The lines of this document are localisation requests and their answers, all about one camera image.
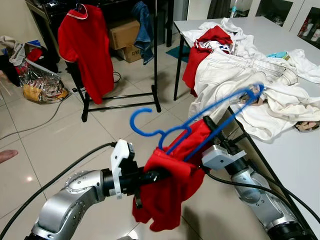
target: blue towel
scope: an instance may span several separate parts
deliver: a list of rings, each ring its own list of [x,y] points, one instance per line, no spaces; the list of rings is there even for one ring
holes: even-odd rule
[[[146,65],[154,58],[154,54],[151,50],[151,42],[154,40],[154,34],[150,22],[149,9],[142,1],[139,1],[134,5],[131,13],[140,23],[140,30],[134,42],[134,46],[140,49],[143,65]]]

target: clothing pile on floor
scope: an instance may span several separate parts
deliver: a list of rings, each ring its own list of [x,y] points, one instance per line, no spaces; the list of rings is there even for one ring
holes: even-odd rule
[[[302,49],[288,51],[283,58],[267,57],[254,45],[254,36],[244,34],[228,18],[182,34],[193,45],[183,75],[196,96],[189,116],[238,89],[262,83],[259,104],[236,117],[247,133],[268,141],[298,122],[320,121],[320,97],[310,97],[298,83],[299,76],[320,84],[320,66],[306,59]],[[243,102],[224,102],[206,115],[217,123],[230,105],[240,109]]]

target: clothing rack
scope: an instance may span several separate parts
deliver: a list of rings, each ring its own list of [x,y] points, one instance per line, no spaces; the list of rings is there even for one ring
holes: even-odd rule
[[[122,109],[122,108],[131,108],[137,106],[145,106],[145,105],[153,105],[155,104],[156,111],[158,113],[161,112],[161,106],[158,99],[158,7],[157,0],[154,0],[154,17],[153,17],[153,31],[154,31],[154,84],[151,85],[151,92],[147,93],[139,93],[139,94],[131,94],[131,95],[121,95],[121,96],[109,96],[103,97],[103,100],[112,100],[112,99],[127,99],[127,98],[138,98],[144,96],[153,96],[153,101],[139,102],[139,103],[131,103],[125,105],[116,105],[116,106],[106,106],[106,107],[97,107],[97,108],[89,108],[90,102],[93,100],[90,98],[89,94],[86,92],[83,95],[81,91],[81,76],[79,74],[79,68],[77,63],[66,62],[68,71],[70,72],[72,79],[75,83],[76,89],[83,101],[83,112],[81,119],[85,123],[88,119],[89,112],[101,111],[101,110],[111,110],[111,109]]]

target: cabinet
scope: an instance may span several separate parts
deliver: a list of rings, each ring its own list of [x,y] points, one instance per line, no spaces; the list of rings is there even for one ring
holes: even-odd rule
[[[290,31],[304,1],[305,0],[253,0],[248,17],[263,16]]]
[[[304,0],[290,31],[320,49],[320,0]]]

